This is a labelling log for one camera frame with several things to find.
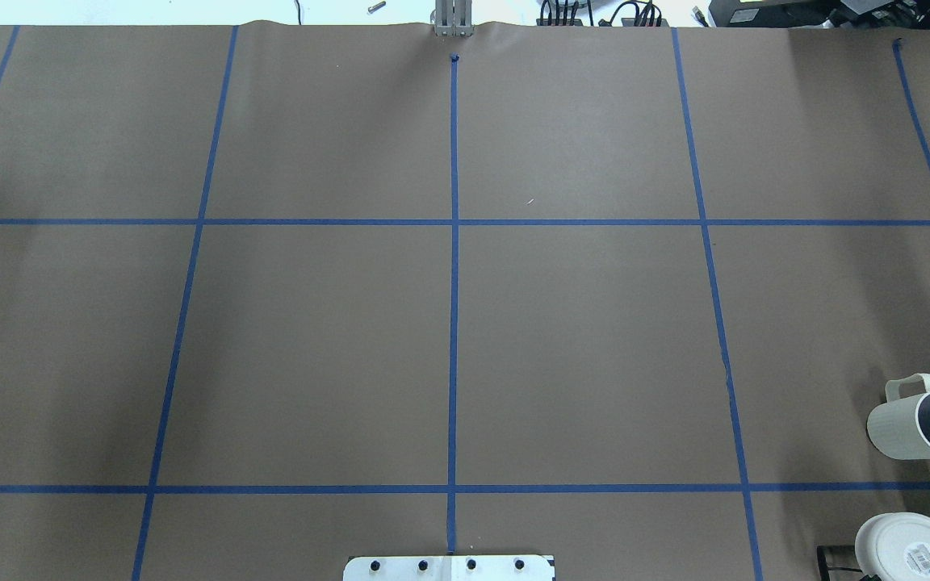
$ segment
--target white floor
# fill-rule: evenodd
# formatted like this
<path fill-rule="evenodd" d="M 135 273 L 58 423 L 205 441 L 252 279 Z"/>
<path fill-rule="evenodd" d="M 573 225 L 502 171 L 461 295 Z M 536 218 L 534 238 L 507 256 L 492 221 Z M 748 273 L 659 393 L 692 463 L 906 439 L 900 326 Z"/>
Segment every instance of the white floor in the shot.
<path fill-rule="evenodd" d="M 300 0 L 305 25 L 337 23 L 429 22 L 433 0 L 387 0 L 369 15 L 367 8 L 378 0 Z M 595 21 L 609 18 L 616 0 L 593 0 Z M 698 4 L 708 14 L 708 0 L 657 0 L 671 26 L 697 26 L 691 7 Z M 507 22 L 532 25 L 540 10 L 539 0 L 475 0 L 473 22 Z M 630 8 L 623 14 L 628 15 Z M 0 0 L 0 24 L 25 25 L 189 25 L 189 23 L 247 23 L 269 19 L 296 23 L 294 0 Z"/>

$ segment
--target white metal plate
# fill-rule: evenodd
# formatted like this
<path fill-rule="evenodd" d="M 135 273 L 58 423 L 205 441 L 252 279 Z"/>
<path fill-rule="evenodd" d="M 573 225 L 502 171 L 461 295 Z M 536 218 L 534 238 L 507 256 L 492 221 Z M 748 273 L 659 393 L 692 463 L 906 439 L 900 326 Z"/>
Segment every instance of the white metal plate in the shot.
<path fill-rule="evenodd" d="M 517 566 L 517 562 L 522 564 L 521 569 Z M 343 581 L 554 580 L 555 558 L 545 555 L 423 555 L 399 556 L 398 558 L 352 558 L 343 569 Z"/>

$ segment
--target white bracket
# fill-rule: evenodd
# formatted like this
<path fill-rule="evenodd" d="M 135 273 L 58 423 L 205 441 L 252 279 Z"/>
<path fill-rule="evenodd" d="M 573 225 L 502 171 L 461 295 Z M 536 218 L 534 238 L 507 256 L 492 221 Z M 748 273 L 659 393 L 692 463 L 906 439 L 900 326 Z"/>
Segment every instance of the white bracket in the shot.
<path fill-rule="evenodd" d="M 472 36 L 472 0 L 436 0 L 433 31 L 436 36 Z"/>
<path fill-rule="evenodd" d="M 352 558 L 343 581 L 555 581 L 545 555 L 442 555 Z"/>

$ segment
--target horizontal blue line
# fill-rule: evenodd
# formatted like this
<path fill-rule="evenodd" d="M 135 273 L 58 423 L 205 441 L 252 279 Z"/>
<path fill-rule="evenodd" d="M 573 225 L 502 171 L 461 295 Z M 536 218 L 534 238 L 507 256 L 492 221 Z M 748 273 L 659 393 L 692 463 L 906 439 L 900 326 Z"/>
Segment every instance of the horizontal blue line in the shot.
<path fill-rule="evenodd" d="M 5 485 L 0 494 L 148 494 L 149 486 Z M 930 490 L 930 482 L 750 483 L 752 492 Z M 155 494 L 643 494 L 741 492 L 741 484 L 390 484 L 317 486 L 157 486 Z"/>
<path fill-rule="evenodd" d="M 197 218 L 0 218 L 0 225 L 196 225 Z M 452 219 L 427 218 L 206 218 L 204 225 L 350 225 L 449 227 Z M 657 218 L 462 219 L 462 227 L 697 227 L 702 221 Z M 930 220 L 816 220 L 710 218 L 711 227 L 930 227 Z"/>

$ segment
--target mug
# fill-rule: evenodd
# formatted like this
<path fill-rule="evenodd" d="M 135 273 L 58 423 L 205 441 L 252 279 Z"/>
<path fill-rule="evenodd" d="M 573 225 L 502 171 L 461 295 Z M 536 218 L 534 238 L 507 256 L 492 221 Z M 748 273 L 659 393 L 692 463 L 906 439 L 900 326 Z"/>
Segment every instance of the mug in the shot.
<path fill-rule="evenodd" d="M 924 383 L 924 393 L 900 397 L 899 388 Z M 885 385 L 886 403 L 867 418 L 875 448 L 896 460 L 930 460 L 930 373 L 915 373 Z"/>

